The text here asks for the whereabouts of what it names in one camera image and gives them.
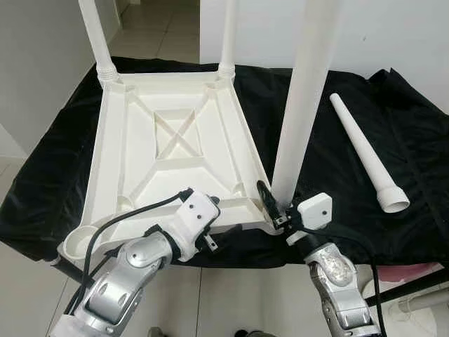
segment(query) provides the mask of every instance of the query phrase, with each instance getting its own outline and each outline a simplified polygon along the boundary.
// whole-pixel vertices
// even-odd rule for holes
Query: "white pipe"
[[[283,117],[272,193],[290,206],[337,41],[342,0],[308,0]]]
[[[233,79],[236,74],[234,65],[236,31],[237,0],[227,0],[226,18],[224,19],[222,58],[218,65],[218,75],[222,78]]]
[[[449,288],[425,293],[410,300],[400,300],[398,306],[402,312],[412,312],[442,303],[449,303]]]
[[[95,0],[79,0],[79,8],[97,62],[98,79],[100,81],[117,80],[119,75],[109,54]]]
[[[405,192],[396,186],[340,96],[333,93],[330,95],[330,101],[377,190],[377,200],[382,210],[385,213],[396,213],[406,209],[410,201]]]

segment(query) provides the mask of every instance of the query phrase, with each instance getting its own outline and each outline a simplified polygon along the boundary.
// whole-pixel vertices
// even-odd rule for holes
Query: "black tablecloth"
[[[199,72],[217,65],[114,58],[118,71]],[[235,89],[260,158],[271,179],[291,70],[236,67]],[[328,99],[341,95],[411,205],[383,213],[376,193]],[[0,240],[34,260],[51,260],[80,221],[102,97],[93,67],[33,151],[0,208]],[[329,72],[295,198],[319,192],[333,198],[329,227],[369,239],[379,264],[449,261],[449,116],[397,72],[366,80]],[[260,230],[236,233],[217,255],[200,253],[190,265],[276,267],[302,263],[285,238]],[[336,240],[355,263],[368,257]]]

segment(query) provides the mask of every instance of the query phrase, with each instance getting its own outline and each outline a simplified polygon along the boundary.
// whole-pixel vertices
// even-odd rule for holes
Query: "black cloth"
[[[214,71],[217,65],[114,58],[121,73]],[[234,86],[267,175],[271,179],[291,70],[236,67]],[[337,92],[411,205],[384,213],[376,192],[330,104]],[[0,208],[0,240],[34,260],[51,260],[81,219],[102,90],[93,67],[59,112]],[[397,72],[369,80],[329,72],[295,199],[319,192],[333,198],[329,227],[371,241],[379,264],[449,261],[449,116]],[[219,254],[200,253],[189,265],[277,267],[302,263],[285,238],[261,230],[238,232]],[[355,263],[363,250],[336,240]]]

